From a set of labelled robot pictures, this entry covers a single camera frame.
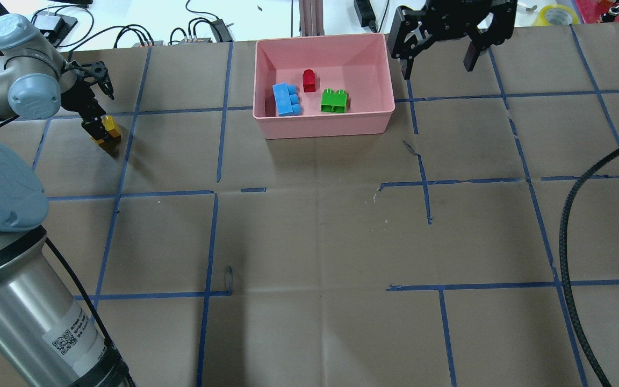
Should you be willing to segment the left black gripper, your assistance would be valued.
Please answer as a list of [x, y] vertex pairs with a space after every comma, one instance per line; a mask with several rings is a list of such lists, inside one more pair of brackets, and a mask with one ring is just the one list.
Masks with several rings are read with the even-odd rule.
[[110, 133], [100, 116], [100, 105], [91, 86], [82, 78], [77, 78], [74, 85], [62, 93], [62, 108], [79, 114], [82, 128], [98, 146], [110, 142]]

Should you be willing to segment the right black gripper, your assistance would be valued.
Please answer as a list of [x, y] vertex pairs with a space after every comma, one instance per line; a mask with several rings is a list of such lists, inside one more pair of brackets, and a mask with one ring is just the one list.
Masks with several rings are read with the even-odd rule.
[[421, 51], [435, 42], [469, 37], [463, 66], [471, 73], [481, 51], [511, 39], [516, 10], [516, 1], [426, 1], [419, 10], [401, 5], [394, 12], [388, 51], [400, 57], [403, 79], [410, 80], [413, 57]]

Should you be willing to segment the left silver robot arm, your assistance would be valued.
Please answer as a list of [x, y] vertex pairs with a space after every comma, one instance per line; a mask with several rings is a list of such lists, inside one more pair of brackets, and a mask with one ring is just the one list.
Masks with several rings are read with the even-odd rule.
[[[122, 134], [92, 90], [113, 86], [103, 62], [67, 61], [30, 20], [0, 16], [0, 124], [60, 109], [110, 153]], [[32, 168], [0, 142], [0, 353], [31, 386], [133, 386], [127, 362], [42, 223], [49, 201]]]

